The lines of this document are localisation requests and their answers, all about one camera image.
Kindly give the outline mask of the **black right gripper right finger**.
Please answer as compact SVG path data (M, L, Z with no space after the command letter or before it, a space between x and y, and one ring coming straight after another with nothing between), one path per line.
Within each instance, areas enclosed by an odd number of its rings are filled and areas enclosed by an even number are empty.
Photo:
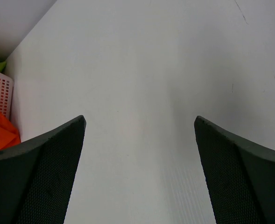
M216 223L275 224L275 150L201 116L194 129Z

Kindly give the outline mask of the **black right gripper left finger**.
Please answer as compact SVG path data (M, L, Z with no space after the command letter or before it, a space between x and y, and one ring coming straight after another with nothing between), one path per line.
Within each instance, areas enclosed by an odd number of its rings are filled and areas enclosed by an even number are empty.
M0 151L0 224L62 224L83 148L86 120Z

